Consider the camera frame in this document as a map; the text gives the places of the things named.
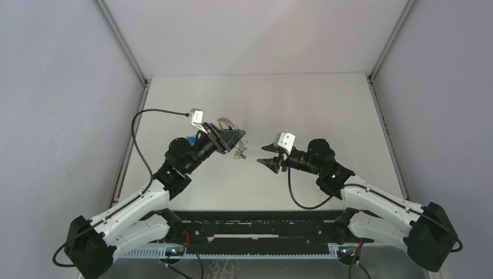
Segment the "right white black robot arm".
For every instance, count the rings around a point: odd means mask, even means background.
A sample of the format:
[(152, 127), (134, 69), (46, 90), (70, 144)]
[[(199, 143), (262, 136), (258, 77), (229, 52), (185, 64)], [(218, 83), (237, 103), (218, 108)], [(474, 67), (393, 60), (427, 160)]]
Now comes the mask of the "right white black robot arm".
[(294, 135), (281, 133), (276, 142), (262, 150), (273, 158), (258, 159), (272, 172), (299, 170), (317, 176), (316, 185), (328, 199), (348, 204), (336, 225), (337, 237), (350, 242), (355, 237), (398, 248), (421, 268), (440, 271), (451, 253), (463, 249), (444, 208), (391, 195), (365, 181), (354, 171), (338, 163), (325, 139), (313, 139), (307, 151), (294, 147)]

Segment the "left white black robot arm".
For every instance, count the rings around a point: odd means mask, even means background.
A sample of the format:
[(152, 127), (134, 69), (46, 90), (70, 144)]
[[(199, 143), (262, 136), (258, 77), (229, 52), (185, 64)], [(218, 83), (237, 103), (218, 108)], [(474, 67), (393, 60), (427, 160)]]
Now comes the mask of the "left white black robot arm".
[(169, 144), (165, 161), (142, 187), (116, 206), (89, 219), (76, 217), (69, 226), (65, 255), (84, 278), (99, 278), (125, 253), (148, 242), (181, 237), (181, 225), (160, 214), (191, 182), (189, 175), (213, 153), (227, 154), (244, 130), (204, 123), (192, 144), (184, 137)]

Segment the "green capped key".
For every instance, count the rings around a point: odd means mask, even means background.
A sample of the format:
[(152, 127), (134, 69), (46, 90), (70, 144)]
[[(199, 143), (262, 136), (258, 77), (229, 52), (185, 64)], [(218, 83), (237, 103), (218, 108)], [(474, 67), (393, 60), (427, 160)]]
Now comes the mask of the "green capped key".
[(234, 159), (236, 159), (236, 160), (244, 160), (246, 158), (247, 158), (247, 156), (243, 153), (235, 153), (234, 154)]

